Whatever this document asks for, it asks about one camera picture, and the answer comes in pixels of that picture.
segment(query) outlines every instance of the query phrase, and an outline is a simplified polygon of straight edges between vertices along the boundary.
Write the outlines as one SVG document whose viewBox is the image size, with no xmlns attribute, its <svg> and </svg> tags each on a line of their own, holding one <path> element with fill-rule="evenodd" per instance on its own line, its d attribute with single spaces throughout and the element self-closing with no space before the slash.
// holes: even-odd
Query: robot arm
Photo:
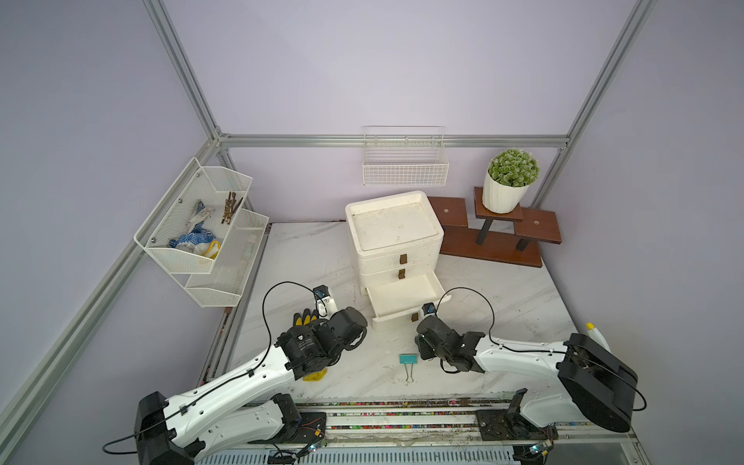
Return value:
<svg viewBox="0 0 744 465">
<path fill-rule="evenodd" d="M 461 336 L 433 313 L 417 332 L 421 358 L 439 357 L 454 373 L 509 371 L 555 381 L 540 392 L 521 390 L 513 400 L 515 412 L 537 428 L 589 420 L 614 432 L 630 430 L 638 376 L 588 336 L 551 343 L 492 340 L 472 331 Z"/>
<path fill-rule="evenodd" d="M 325 307 L 331 306 L 327 300 Z M 287 394 L 258 407 L 246 403 L 292 380 L 334 365 L 356 349 L 367 320 L 348 307 L 282 333 L 274 347 L 250 362 L 183 394 L 154 392 L 138 407 L 135 436 L 140 464 L 192 465 L 207 455 L 253 440 L 283 442 L 295 435 L 301 416 Z"/>
</svg>

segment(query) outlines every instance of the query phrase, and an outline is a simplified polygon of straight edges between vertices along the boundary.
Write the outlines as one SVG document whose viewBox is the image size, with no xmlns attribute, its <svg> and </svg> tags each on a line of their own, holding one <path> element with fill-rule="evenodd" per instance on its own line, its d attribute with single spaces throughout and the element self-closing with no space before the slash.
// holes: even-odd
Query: wooden shelf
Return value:
<svg viewBox="0 0 744 465">
<path fill-rule="evenodd" d="M 463 226 L 467 228 L 465 199 L 459 197 L 429 197 L 429 203 L 442 226 Z"/>
<path fill-rule="evenodd" d="M 544 243 L 560 244 L 562 242 L 555 212 L 523 208 L 522 215 L 524 219 L 514 223 L 514 234 L 517 237 Z"/>
<path fill-rule="evenodd" d="M 483 205 L 483 188 L 475 187 L 473 189 L 473 195 L 475 196 L 475 217 L 482 219 L 499 219 L 501 221 L 522 221 L 524 215 L 522 214 L 522 206 L 516 204 L 514 210 L 509 213 L 493 213 L 491 210 Z"/>
<path fill-rule="evenodd" d="M 489 231 L 482 246 L 475 243 L 478 229 L 443 226 L 444 240 L 441 254 L 457 257 L 477 258 L 493 262 L 513 263 L 515 265 L 542 266 L 537 242 L 530 241 L 523 251 L 516 249 L 519 238 L 512 234 Z"/>
</svg>

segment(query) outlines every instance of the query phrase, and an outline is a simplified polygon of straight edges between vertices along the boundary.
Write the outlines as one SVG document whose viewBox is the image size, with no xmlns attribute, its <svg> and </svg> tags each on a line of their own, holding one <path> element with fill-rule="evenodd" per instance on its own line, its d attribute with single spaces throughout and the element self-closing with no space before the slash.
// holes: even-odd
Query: wall-mounted wire basket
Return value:
<svg viewBox="0 0 744 465">
<path fill-rule="evenodd" d="M 224 167 L 203 167 L 195 158 L 185 172 L 193 174 L 178 199 L 154 231 L 146 235 L 148 218 L 135 234 L 135 241 L 201 307 L 234 307 L 243 295 L 269 218 L 242 208 L 251 185 L 250 176 Z M 235 206 L 228 222 L 223 221 L 223 214 L 231 192 Z M 170 245 L 193 231 L 193 225 L 188 223 L 199 201 L 214 208 L 202 227 L 214 234 L 219 251 L 210 248 L 205 254 L 198 254 Z"/>
<path fill-rule="evenodd" d="M 365 127 L 365 186 L 444 186 L 448 171 L 443 127 Z"/>
</svg>

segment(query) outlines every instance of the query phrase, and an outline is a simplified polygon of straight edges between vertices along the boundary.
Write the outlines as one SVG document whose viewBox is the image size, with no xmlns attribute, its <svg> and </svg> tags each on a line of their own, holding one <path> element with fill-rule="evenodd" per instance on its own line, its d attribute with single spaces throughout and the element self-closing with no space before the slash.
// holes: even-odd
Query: white marble surface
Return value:
<svg viewBox="0 0 744 465">
<path fill-rule="evenodd" d="M 361 311 L 369 320 L 372 307 L 359 292 L 351 260 L 346 222 L 275 223 L 261 261 L 246 319 L 237 338 L 230 369 L 247 362 L 268 343 L 261 318 L 266 291 L 283 280 L 313 288 L 329 286 L 339 308 Z M 545 267 L 532 268 L 506 263 L 440 255 L 437 276 L 445 290 L 468 286 L 489 298 L 496 311 L 493 337 L 521 341 L 563 341 L 576 331 L 558 291 Z M 439 315 L 459 333 L 486 333 L 491 313 L 483 299 L 463 289 L 453 291 Z M 283 284 L 266 299 L 266 318 L 272 339 L 292 325 L 292 315 L 312 305 L 305 289 Z M 395 330 L 378 333 L 369 329 L 360 348 L 344 352 L 341 361 L 319 382 L 299 380 L 284 391 L 296 401 L 371 400 L 407 397 L 496 397 L 520 388 L 539 389 L 544 380 L 514 373 L 442 372 L 438 359 L 419 359 L 414 381 L 405 383 L 401 353 L 416 353 L 417 323 L 407 321 Z"/>
</svg>

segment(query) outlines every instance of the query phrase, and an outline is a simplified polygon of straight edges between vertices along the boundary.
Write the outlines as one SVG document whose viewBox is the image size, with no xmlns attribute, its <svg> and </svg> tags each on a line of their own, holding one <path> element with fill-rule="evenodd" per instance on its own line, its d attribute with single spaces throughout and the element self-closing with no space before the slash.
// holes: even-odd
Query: yellow handle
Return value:
<svg viewBox="0 0 744 465">
<path fill-rule="evenodd" d="M 213 254 L 209 254 L 209 252 L 212 251 L 212 249 L 214 248 L 215 245 L 217 245 L 217 250 L 214 251 Z M 207 257 L 207 258 L 213 258 L 214 259 L 217 256 L 217 253 L 219 252 L 219 248 L 220 247 L 222 247 L 222 245 L 218 241 L 213 240 L 212 243 L 209 245 L 209 249 L 202 254 L 202 257 Z"/>
</svg>

